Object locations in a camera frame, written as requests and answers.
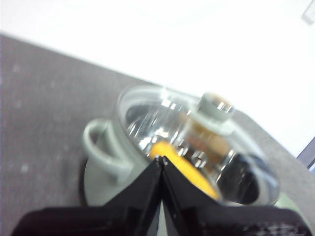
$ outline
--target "cooking pot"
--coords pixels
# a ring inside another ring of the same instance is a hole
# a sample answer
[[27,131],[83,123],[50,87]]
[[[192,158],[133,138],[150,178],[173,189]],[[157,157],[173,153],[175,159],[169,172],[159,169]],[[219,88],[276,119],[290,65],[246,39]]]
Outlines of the cooking pot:
[[163,141],[203,174],[222,204],[274,204],[278,179],[259,146],[233,120],[234,111],[215,94],[196,98],[158,86],[128,88],[112,119],[92,120],[83,132],[87,203],[103,205],[126,188]]

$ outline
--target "glass lid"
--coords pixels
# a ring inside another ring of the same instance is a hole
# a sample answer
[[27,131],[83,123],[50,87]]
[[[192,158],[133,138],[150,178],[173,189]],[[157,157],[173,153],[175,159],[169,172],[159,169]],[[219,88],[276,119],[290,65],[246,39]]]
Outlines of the glass lid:
[[273,204],[277,178],[233,113],[219,96],[206,93],[199,99],[158,86],[129,88],[117,105],[121,126],[148,161],[158,154],[174,156],[175,165],[191,165],[216,192],[209,195],[221,202]]

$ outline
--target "white wall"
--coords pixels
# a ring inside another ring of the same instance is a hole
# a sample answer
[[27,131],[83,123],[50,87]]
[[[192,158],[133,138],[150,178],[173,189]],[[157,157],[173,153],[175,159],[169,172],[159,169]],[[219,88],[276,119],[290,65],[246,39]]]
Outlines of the white wall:
[[233,101],[297,156],[315,135],[311,0],[2,0],[1,30],[148,81]]

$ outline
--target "gray table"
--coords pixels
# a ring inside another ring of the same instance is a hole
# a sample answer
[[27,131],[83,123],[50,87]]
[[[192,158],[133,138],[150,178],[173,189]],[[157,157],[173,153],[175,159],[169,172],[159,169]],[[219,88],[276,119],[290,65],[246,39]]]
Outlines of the gray table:
[[[83,128],[112,117],[119,93],[143,83],[1,36],[1,235],[28,211],[85,204]],[[315,176],[248,116],[237,112],[235,119],[261,145],[282,191],[315,229]]]

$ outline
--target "pot handle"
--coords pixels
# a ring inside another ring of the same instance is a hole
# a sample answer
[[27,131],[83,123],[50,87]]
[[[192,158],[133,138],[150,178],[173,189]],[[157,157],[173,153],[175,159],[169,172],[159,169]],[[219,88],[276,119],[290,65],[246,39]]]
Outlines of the pot handle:
[[132,170],[131,163],[109,155],[95,145],[91,139],[91,134],[101,135],[108,128],[109,123],[110,120],[106,119],[91,120],[83,131],[83,147],[89,158],[105,172],[116,177],[118,182],[124,182]]

